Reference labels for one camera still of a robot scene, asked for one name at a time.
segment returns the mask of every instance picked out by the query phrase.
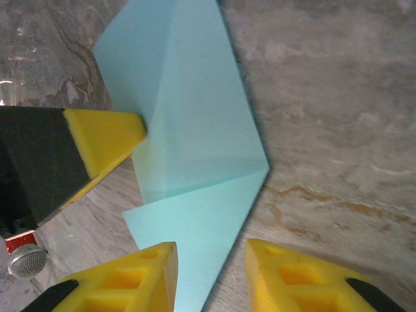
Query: yellow foam pad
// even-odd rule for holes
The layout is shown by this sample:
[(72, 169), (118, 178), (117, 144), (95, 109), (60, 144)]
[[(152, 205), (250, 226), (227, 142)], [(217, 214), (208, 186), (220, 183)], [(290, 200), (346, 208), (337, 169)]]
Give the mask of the yellow foam pad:
[(91, 179), (116, 168), (146, 136), (130, 112), (66, 109), (64, 116)]
[(346, 278), (363, 276), (315, 257), (248, 239), (246, 277), (252, 312), (374, 312)]
[(173, 312), (176, 243), (164, 242), (68, 276), (75, 288), (53, 312)]

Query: light blue paper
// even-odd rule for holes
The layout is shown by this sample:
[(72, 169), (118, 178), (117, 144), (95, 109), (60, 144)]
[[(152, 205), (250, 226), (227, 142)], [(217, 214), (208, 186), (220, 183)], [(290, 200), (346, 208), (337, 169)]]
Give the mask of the light blue paper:
[(94, 54), (114, 109), (148, 127), (127, 225), (141, 249), (177, 243), (175, 312), (201, 311), (268, 172), (218, 5), (130, 0)]

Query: gray marble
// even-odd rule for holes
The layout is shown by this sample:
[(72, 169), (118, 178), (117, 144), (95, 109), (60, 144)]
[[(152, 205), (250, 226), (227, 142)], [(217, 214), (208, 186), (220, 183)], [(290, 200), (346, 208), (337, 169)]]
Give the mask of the gray marble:
[(39, 290), (30, 280), (16, 279), (7, 272), (8, 254), (0, 243), (0, 311), (18, 312), (31, 303)]
[[(123, 4), (0, 1), (3, 103), (111, 109), (91, 48)], [(272, 170), (205, 310), (248, 311), (244, 240), (260, 237), (365, 273), (416, 311), (415, 4), (220, 4)], [(121, 211), (140, 204), (127, 161), (39, 230), (52, 256), (32, 284), (136, 250)]]

